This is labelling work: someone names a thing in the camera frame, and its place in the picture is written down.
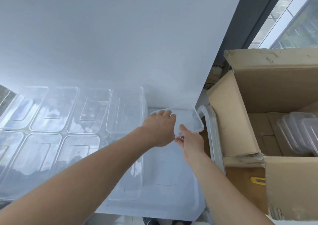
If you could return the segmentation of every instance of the open cardboard box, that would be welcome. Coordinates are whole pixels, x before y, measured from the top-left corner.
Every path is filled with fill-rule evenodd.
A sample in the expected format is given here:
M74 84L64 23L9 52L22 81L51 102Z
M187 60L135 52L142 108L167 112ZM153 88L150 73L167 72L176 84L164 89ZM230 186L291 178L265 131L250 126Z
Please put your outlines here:
M265 167L271 216L318 220L318 158L293 153L276 124L285 113L318 115L318 49L228 50L232 66L207 94L224 164Z

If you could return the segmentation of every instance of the plastic container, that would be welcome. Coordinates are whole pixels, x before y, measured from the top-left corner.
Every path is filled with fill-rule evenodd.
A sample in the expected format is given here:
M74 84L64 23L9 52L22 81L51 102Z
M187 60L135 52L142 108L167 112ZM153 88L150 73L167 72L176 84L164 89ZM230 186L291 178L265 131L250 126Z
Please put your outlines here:
M30 126L30 130L61 131L65 127L68 116L71 113L77 92L77 87L50 89Z
M126 171L107 199L137 200L141 194L143 178L143 155Z
M312 146L305 139L306 134L303 132L303 129L301 128L301 122L303 119L316 118L316 116L312 113L306 112L291 112L289 115L292 130L295 132L296 143L299 144L299 146L303 147L305 150L312 151Z
M52 175L56 175L84 157L98 151L100 138L90 135L69 135L62 142Z
M177 116L176 124L174 127L175 137L183 136L180 132L179 126L180 124L184 124L185 127L191 132L201 132L204 129L204 125L197 113L197 110L194 107L188 109L181 109L181 108L167 108L164 109L171 110L172 114Z
M305 139L311 145L315 156L318 157L318 119L305 118L301 122L301 130L306 135Z
M146 107L142 87L114 89L109 102L106 130L113 134L128 134L141 126Z
M0 180L22 139L21 132L0 131Z
M284 115L282 119L277 120L277 124L282 131L290 149L297 153L297 154L303 154L304 152L300 151L299 146L296 143L296 140L294 138L294 133L291 132L289 126L287 123L289 123L290 116L289 115Z
M38 111L48 87L26 87L17 95L0 118L0 128L23 129Z
M108 107L109 89L81 90L67 131L74 134L96 134Z
M61 139L60 134L28 135L1 180L0 198L18 199L49 179Z

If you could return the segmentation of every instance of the finger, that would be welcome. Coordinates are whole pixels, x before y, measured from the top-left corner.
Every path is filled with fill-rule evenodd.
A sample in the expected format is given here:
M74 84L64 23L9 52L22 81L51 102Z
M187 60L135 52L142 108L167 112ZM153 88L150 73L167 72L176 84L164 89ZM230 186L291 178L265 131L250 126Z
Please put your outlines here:
M181 124L181 125L179 126L179 129L180 129L180 131L182 132L183 135L186 135L186 134L191 133L191 132L185 127L184 124Z
M181 147L183 148L184 143L183 143L182 140L180 140L179 138L176 138L176 139L175 139L175 142L176 142L179 146L181 146Z
M176 115L176 114L172 114L172 115L170 116L170 119L176 120L176 119L177 119L177 115Z
M157 113L157 115L163 115L164 114L164 110L161 110Z
M168 118L169 118L170 115L171 115L171 113L172 113L171 110L166 110L162 116L165 116L165 117L168 117Z

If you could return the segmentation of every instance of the cardboard flap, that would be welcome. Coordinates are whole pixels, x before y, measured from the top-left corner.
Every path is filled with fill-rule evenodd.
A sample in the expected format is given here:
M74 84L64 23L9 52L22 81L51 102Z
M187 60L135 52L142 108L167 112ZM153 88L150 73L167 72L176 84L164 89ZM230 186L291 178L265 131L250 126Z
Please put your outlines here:
M318 220L318 158L265 157L268 201L286 220Z
M234 72L229 71L207 91L207 95L217 115L223 156L259 153Z
M251 68L317 67L318 49L237 49L226 50L224 57L235 70Z

